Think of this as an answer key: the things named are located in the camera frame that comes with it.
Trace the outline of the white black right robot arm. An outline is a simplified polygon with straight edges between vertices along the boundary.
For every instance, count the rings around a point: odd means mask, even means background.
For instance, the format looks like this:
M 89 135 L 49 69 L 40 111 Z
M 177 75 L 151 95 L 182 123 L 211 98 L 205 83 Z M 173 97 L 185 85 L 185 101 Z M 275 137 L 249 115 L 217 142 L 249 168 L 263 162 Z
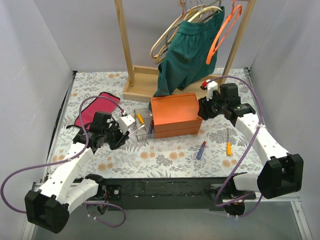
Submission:
M 223 115 L 248 140 L 260 158 L 263 169 L 259 174 L 240 173 L 231 177 L 227 195 L 237 199 L 245 191 L 259 192 L 266 199 L 298 192 L 302 187 L 304 161 L 299 154 L 290 154 L 259 123 L 258 115 L 248 103 L 241 103 L 235 83 L 218 85 L 205 81 L 201 85 L 205 97 L 198 100 L 198 116 L 203 120 Z

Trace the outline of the large green handled screwdriver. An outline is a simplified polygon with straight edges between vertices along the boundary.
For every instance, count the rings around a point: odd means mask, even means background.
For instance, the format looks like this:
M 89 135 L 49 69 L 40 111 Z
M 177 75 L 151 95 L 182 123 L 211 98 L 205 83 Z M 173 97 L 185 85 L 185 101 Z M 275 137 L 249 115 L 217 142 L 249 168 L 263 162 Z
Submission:
M 138 127 L 136 130 L 134 130 L 133 132 L 131 132 L 128 137 L 132 136 L 133 134 L 135 134 L 136 132 L 138 132 L 140 129 L 144 128 L 145 124 L 142 124 L 140 127 Z

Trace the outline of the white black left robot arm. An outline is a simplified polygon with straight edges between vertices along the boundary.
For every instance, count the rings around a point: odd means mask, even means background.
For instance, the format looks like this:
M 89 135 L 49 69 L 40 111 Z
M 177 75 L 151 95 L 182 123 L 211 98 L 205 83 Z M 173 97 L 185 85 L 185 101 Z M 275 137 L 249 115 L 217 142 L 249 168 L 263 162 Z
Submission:
M 129 127 L 135 119 L 123 114 L 115 120 L 110 113 L 98 111 L 93 121 L 82 126 L 73 139 L 66 162 L 56 168 L 38 190 L 30 190 L 25 198 L 27 219 L 52 233 L 59 233 L 66 226 L 71 213 L 86 200 L 107 203 L 119 200 L 122 187 L 108 185 L 107 180 L 97 174 L 87 175 L 77 186 L 72 184 L 84 165 L 104 144 L 111 150 L 123 146 L 129 139 Z

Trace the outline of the clear acrylic drawer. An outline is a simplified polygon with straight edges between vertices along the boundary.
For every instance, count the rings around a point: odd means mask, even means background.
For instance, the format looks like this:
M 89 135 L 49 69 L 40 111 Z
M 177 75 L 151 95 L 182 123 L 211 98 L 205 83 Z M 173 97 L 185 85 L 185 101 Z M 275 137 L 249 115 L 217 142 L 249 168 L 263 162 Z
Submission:
M 135 130 L 134 135 L 138 141 L 151 140 L 155 138 L 155 127 L 153 113 L 149 108 L 138 108 L 134 110 Z

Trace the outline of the orange drawer box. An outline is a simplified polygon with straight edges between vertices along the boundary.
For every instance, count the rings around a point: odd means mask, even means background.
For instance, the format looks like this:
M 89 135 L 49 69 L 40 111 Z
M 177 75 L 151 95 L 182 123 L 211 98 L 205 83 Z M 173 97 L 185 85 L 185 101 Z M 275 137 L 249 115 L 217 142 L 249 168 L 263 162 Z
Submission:
M 197 134 L 203 119 L 194 92 L 151 98 L 155 138 Z

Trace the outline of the blue red handled screwdriver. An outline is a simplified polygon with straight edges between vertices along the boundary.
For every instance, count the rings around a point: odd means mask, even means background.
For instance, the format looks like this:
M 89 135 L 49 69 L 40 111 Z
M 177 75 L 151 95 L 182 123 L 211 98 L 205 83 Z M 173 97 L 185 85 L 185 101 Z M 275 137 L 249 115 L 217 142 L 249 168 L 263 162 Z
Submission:
M 152 134 L 152 131 L 154 129 L 154 121 L 151 120 L 150 124 L 149 124 L 149 128 L 148 128 L 148 134 Z

